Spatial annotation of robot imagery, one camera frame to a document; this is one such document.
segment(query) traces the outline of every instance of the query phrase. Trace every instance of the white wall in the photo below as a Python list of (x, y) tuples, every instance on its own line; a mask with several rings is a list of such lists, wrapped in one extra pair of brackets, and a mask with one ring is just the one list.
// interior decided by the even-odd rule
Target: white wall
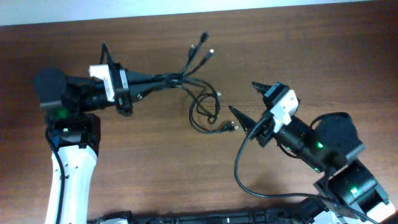
[(0, 0), (0, 26), (360, 0)]

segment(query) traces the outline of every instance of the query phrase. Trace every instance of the table surface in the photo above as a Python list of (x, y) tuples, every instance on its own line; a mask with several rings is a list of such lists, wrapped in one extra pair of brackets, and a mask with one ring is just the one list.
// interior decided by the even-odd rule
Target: table surface
[[(88, 77), (106, 41), (114, 58), (142, 73), (177, 71), (202, 31), (216, 55), (198, 73), (228, 105), (258, 119), (261, 96), (250, 83), (282, 82), (301, 99), (306, 123), (332, 111), (354, 120), (366, 150), (361, 161), (398, 203), (398, 16), (396, 5), (361, 2), (174, 16), (132, 17), (0, 27), (0, 222), (43, 223), (52, 178), (44, 113), (33, 82), (40, 68)], [(244, 193), (233, 163), (244, 133), (203, 135), (188, 122), (191, 99), (154, 93), (124, 118), (96, 111), (102, 140), (91, 180), (88, 218), (106, 212), (186, 213), (271, 207), (302, 198), (265, 200)], [(272, 142), (251, 142), (240, 164), (259, 192), (316, 193), (322, 175)]]

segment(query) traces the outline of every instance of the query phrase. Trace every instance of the brown wooden surface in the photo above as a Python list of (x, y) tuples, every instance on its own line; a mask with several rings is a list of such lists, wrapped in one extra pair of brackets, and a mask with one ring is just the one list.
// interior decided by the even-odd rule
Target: brown wooden surface
[[(398, 38), (396, 6), (379, 2), (283, 7), (0, 27), (0, 223), (43, 223), (52, 178), (37, 71), (59, 67), (88, 77), (106, 41), (121, 63), (142, 73), (177, 71), (203, 30), (216, 56), (196, 74), (221, 91), (220, 121), (233, 105), (258, 119), (264, 105), (250, 82), (290, 85), (298, 116), (347, 111), (367, 149), (360, 159), (398, 203)], [(204, 212), (269, 207), (233, 178), (243, 132), (201, 135), (188, 122), (191, 99), (163, 91), (135, 104), (131, 118), (98, 111), (102, 140), (88, 217), (106, 212)], [(252, 142), (240, 175), (253, 190), (316, 193), (320, 177)]]

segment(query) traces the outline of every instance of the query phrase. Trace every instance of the wooden table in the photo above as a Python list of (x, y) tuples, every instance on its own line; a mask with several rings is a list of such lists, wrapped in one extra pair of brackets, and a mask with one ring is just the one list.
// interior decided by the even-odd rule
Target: wooden table
[[(362, 162), (398, 204), (398, 16), (396, 5), (362, 2), (173, 16), (0, 27), (0, 223), (43, 223), (52, 178), (44, 113), (34, 91), (40, 68), (88, 77), (106, 41), (114, 58), (142, 73), (177, 71), (191, 43), (210, 33), (216, 56), (195, 76), (228, 105), (258, 119), (261, 96), (250, 82), (290, 85), (306, 123), (332, 111), (352, 115), (366, 145)], [(123, 118), (97, 111), (102, 140), (91, 180), (88, 217), (106, 212), (204, 212), (270, 207), (281, 200), (245, 194), (233, 178), (244, 134), (202, 135), (188, 122), (191, 99), (163, 91)], [(321, 177), (272, 142), (252, 142), (240, 176), (250, 189), (316, 193)], [(302, 198), (287, 200), (299, 201)]]

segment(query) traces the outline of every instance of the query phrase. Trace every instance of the white panel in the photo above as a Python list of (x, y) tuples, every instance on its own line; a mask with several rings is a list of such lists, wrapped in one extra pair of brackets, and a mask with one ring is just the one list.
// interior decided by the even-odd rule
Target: white panel
[(0, 26), (361, 0), (0, 0)]

